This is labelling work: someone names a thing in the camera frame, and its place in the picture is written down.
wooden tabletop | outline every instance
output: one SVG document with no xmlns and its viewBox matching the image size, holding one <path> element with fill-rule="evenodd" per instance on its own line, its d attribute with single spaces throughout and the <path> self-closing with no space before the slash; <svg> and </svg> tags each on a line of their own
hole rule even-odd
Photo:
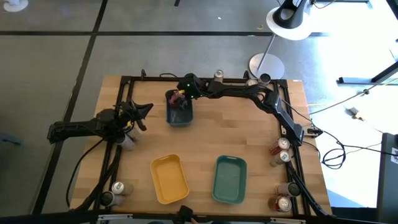
<svg viewBox="0 0 398 224">
<path fill-rule="evenodd" d="M 99 94 L 95 113 L 112 108 L 119 90 L 120 76 L 106 76 Z M 132 99 L 137 104 L 153 103 L 144 124 L 147 131 L 133 151 L 123 151 L 118 180 L 134 186 L 122 206 L 114 211 L 129 213 L 175 213 L 186 205 L 199 215 L 292 216 L 268 207 L 275 187 L 286 182 L 285 166 L 269 165 L 270 145 L 280 137 L 279 123 L 273 115 L 259 110 L 251 100 L 223 97 L 217 100 L 200 98 L 193 101 L 194 119 L 189 127 L 172 128 L 166 120 L 165 92 L 175 89 L 174 82 L 135 82 Z M 292 106 L 308 116 L 308 106 L 299 80 L 289 80 Z M 302 125 L 309 122 L 294 114 Z M 88 139 L 86 150 L 99 138 Z M 305 138 L 312 144 L 314 139 Z M 81 162 L 71 208 L 79 206 L 93 190 L 100 175 L 106 143 L 88 154 Z M 187 179 L 190 193 L 177 202 L 162 205 L 157 201 L 150 163 L 160 157 L 177 154 Z M 331 214 L 325 181 L 318 154 L 304 144 L 300 147 L 305 181 L 309 191 L 322 208 Z M 221 155 L 244 159 L 248 166 L 246 197 L 239 205 L 228 205 L 213 199 L 211 191 L 216 160 Z M 299 213 L 303 213 L 301 197 L 297 198 Z"/>
</svg>

